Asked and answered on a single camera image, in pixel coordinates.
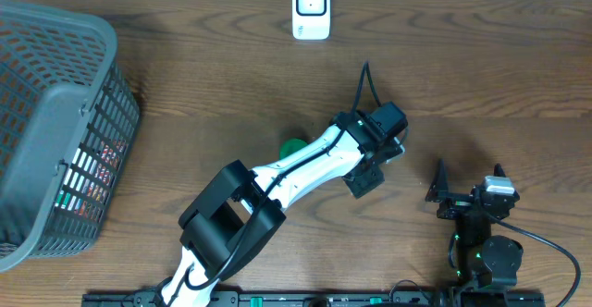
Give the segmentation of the red Top candy bar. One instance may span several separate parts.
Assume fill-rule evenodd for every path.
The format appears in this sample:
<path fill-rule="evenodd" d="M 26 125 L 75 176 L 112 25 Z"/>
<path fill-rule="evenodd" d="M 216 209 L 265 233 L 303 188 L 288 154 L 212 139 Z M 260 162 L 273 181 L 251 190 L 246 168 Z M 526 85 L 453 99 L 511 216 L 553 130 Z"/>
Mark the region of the red Top candy bar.
<path fill-rule="evenodd" d="M 121 154 L 125 153 L 127 143 L 116 140 L 111 148 L 100 142 L 93 157 L 88 151 L 79 148 L 73 157 L 74 168 L 70 168 L 64 178 L 64 189 L 56 195 L 54 207 L 70 211 L 87 219 L 98 221 L 103 210 L 94 203 L 106 204 L 115 182 L 115 174 L 108 168 L 119 169 Z"/>

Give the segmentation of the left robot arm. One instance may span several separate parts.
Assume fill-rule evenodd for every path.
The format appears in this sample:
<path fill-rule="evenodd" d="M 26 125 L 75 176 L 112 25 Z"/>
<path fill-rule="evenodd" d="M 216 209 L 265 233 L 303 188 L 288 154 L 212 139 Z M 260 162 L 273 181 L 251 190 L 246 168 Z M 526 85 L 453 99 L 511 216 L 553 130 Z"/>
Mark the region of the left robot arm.
<path fill-rule="evenodd" d="M 158 289 L 159 306 L 206 306 L 213 288 L 234 276 L 271 240 L 286 211 L 341 178 L 356 199 L 383 183 L 380 169 L 402 154 L 406 115 L 392 102 L 366 114 L 337 114 L 312 143 L 272 164 L 223 167 L 182 213 L 181 261 Z"/>

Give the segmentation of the green lidded jar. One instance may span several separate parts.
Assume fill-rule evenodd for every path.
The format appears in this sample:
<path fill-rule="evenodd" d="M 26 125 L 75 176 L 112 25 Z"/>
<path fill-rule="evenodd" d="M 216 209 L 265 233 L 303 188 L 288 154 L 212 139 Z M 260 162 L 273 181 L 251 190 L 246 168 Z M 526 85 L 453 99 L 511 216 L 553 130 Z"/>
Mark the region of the green lidded jar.
<path fill-rule="evenodd" d="M 279 148 L 279 158 L 284 159 L 284 158 L 300 151 L 301 149 L 303 149 L 307 145 L 308 145 L 308 143 L 302 139 L 298 139 L 298 138 L 288 139 L 287 141 L 283 142 Z"/>

